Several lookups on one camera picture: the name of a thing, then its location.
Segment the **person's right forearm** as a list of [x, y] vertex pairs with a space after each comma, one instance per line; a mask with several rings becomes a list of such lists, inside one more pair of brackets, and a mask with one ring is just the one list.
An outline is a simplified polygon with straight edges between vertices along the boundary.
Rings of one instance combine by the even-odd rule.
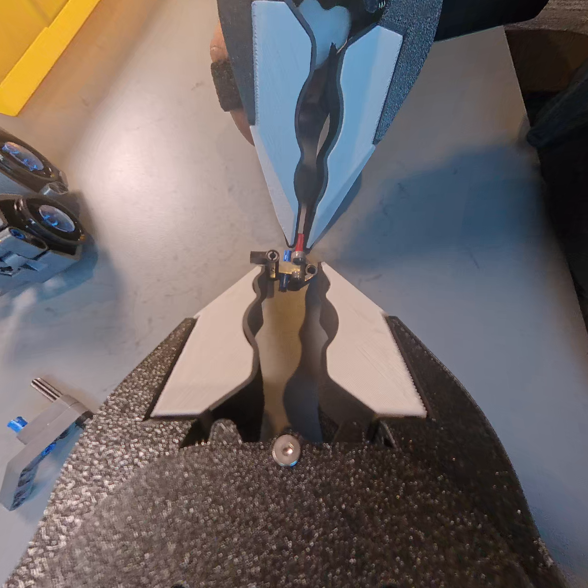
[[435, 41], [528, 21], [548, 1], [443, 1]]

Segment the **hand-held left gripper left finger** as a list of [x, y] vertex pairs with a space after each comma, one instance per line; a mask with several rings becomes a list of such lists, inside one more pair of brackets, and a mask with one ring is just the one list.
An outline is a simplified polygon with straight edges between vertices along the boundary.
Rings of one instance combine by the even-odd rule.
[[202, 415], [253, 381], [267, 284], [265, 269], [255, 266], [199, 311], [152, 417]]

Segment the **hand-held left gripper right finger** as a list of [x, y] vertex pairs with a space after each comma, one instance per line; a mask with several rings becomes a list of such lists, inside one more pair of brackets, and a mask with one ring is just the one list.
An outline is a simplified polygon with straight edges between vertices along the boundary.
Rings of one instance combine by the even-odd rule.
[[426, 417], [427, 411], [386, 314], [327, 263], [320, 265], [330, 311], [326, 371], [329, 378], [376, 417]]

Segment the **grey twin engine toy assembly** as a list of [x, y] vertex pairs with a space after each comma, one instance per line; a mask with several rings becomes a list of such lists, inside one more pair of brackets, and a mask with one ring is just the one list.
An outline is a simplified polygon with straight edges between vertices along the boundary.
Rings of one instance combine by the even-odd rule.
[[56, 165], [1, 129], [1, 294], [43, 283], [81, 258], [87, 233]]

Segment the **grey beam with black axle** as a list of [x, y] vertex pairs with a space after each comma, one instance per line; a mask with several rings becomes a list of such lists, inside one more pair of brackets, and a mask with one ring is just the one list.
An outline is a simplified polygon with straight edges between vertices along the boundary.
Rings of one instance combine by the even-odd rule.
[[41, 378], [31, 386], [45, 396], [51, 405], [30, 422], [18, 416], [8, 423], [24, 447], [8, 462], [1, 488], [1, 503], [13, 511], [24, 503], [33, 490], [40, 462], [55, 449], [58, 442], [92, 418], [93, 412], [82, 402], [62, 394]]

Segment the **grey angular connector piece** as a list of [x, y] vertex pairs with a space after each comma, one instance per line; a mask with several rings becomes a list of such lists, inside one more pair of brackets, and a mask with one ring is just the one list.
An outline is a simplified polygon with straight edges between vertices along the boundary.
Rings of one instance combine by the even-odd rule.
[[289, 251], [290, 280], [298, 283], [307, 282], [317, 274], [316, 265], [309, 263], [304, 251]]

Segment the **large yellow storage bin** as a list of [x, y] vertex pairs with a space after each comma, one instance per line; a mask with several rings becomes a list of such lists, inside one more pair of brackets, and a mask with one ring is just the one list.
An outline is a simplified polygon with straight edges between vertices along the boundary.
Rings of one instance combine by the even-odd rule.
[[1, 113], [16, 116], [98, 1], [1, 1]]

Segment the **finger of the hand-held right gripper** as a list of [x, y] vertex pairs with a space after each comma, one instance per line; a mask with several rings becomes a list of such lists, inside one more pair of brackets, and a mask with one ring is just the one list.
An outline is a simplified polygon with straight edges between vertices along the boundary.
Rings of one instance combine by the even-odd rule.
[[375, 133], [392, 80], [402, 36], [374, 25], [351, 40], [335, 74], [338, 117], [334, 138], [327, 141], [326, 180], [307, 237], [311, 248], [375, 150]]
[[316, 41], [291, 1], [252, 3], [254, 145], [286, 241], [296, 240], [299, 202], [295, 172], [301, 156], [296, 136], [300, 94], [316, 64]]

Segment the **grey desk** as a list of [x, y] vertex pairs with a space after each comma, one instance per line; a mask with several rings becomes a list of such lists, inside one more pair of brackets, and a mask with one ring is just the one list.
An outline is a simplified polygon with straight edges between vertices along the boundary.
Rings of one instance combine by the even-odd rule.
[[[281, 247], [254, 147], [210, 78], [213, 1], [102, 1], [1, 126], [65, 171], [95, 239], [50, 292], [1, 298], [6, 423], [41, 376], [96, 410], [172, 331]], [[501, 29], [433, 46], [314, 253], [397, 315], [495, 428], [540, 533], [587, 584], [587, 334], [548, 226]]]

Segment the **person's right hand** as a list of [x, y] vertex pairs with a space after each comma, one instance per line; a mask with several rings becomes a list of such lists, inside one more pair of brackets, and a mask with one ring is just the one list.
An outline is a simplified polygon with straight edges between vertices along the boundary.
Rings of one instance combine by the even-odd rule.
[[[224, 34], [220, 22], [217, 22], [215, 31], [210, 41], [210, 58], [212, 63], [220, 63], [229, 59], [229, 54], [224, 41]], [[248, 143], [254, 145], [250, 125], [246, 116], [246, 112], [243, 107], [234, 108], [230, 110], [232, 119], [239, 129], [239, 132], [243, 135]]]

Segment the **black connector with blue pins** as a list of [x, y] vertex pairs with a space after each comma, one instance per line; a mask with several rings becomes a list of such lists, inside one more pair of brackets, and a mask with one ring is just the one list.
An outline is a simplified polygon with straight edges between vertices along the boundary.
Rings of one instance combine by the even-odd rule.
[[298, 290], [296, 279], [300, 277], [297, 266], [290, 260], [291, 250], [283, 253], [275, 249], [268, 251], [251, 251], [250, 262], [255, 265], [263, 265], [269, 282], [277, 283], [280, 292]]

